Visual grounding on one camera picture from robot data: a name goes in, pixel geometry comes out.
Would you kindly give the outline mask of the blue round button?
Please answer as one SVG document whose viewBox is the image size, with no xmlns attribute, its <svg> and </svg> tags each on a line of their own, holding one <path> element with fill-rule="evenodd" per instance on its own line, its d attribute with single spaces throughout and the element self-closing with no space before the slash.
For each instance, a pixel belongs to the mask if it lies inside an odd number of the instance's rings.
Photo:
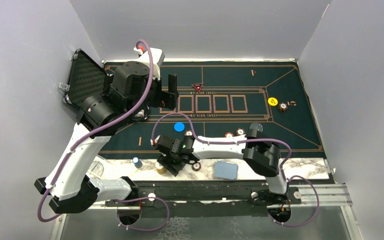
<svg viewBox="0 0 384 240">
<path fill-rule="evenodd" d="M 182 122 L 176 122 L 173 126 L 176 132 L 183 132 L 185 130 L 185 124 Z"/>
</svg>

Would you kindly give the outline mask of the yellow round button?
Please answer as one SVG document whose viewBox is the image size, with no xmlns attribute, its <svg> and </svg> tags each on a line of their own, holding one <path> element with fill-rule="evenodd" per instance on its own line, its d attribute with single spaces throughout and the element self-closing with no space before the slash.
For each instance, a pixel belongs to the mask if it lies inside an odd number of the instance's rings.
<svg viewBox="0 0 384 240">
<path fill-rule="evenodd" d="M 267 100 L 267 103 L 272 106 L 272 107 L 275 107 L 279 104 L 279 101 L 275 98 L 275 97 L 269 97 L 268 100 Z"/>
</svg>

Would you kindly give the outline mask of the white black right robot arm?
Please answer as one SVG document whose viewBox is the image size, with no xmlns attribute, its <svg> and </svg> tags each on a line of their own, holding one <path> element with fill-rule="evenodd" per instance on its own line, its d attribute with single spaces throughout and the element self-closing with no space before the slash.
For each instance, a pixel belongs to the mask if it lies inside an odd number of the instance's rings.
<svg viewBox="0 0 384 240">
<path fill-rule="evenodd" d="M 269 199 L 280 204 L 289 196 L 288 183 L 283 170 L 281 146 L 291 154 L 291 147 L 284 141 L 268 138 L 260 123 L 252 123 L 246 134 L 233 137 L 204 137 L 195 133 L 183 139 L 159 135 L 151 145 L 160 153 L 157 162 L 173 176 L 186 164 L 209 159 L 243 160 L 254 173 L 268 182 Z"/>
</svg>

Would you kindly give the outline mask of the brown poker chip stack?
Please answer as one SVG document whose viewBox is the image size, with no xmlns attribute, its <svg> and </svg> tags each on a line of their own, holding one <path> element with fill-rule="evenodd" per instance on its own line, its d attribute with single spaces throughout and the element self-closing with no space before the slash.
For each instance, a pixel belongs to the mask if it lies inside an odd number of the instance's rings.
<svg viewBox="0 0 384 240">
<path fill-rule="evenodd" d="M 195 162 L 195 163 L 193 163 L 192 165 L 191 165 L 191 168 L 192 168 L 192 170 L 193 171 L 195 171 L 195 172 L 198 172 L 198 171 L 200 171 L 201 170 L 201 163 L 200 162 Z"/>
</svg>

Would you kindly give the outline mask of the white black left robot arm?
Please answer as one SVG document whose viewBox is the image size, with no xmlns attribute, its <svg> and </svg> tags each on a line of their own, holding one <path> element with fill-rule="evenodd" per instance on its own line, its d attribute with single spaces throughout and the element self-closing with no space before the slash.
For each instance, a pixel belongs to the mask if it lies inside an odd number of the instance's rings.
<svg viewBox="0 0 384 240">
<path fill-rule="evenodd" d="M 149 107 L 174 110 L 177 106 L 177 76 L 168 75 L 168 90 L 162 88 L 159 65 L 128 61 L 113 74 L 96 63 L 74 63 L 69 75 L 72 91 L 91 90 L 71 99 L 77 120 L 71 139 L 54 170 L 38 178 L 35 187 L 56 215 L 77 214 L 94 203 L 120 200 L 132 205 L 137 191 L 128 177 L 92 179 L 87 171 L 104 145 L 134 116 Z"/>
</svg>

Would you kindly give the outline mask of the white round button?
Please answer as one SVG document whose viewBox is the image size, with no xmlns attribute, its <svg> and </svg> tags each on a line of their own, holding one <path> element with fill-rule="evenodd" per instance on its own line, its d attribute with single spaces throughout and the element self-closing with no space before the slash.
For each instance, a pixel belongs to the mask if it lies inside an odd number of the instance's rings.
<svg viewBox="0 0 384 240">
<path fill-rule="evenodd" d="M 260 132 L 262 132 L 263 131 L 263 125 L 262 124 L 260 124 L 260 123 L 258 123 L 257 124 L 257 129 L 260 131 Z"/>
</svg>

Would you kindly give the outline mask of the red triangular dealer button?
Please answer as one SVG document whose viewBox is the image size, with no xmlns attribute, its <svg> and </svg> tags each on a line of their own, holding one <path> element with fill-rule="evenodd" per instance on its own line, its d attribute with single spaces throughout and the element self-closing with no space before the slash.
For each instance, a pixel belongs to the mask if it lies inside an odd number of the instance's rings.
<svg viewBox="0 0 384 240">
<path fill-rule="evenodd" d="M 194 83 L 191 85 L 197 93 L 200 93 L 203 87 L 202 83 Z"/>
</svg>

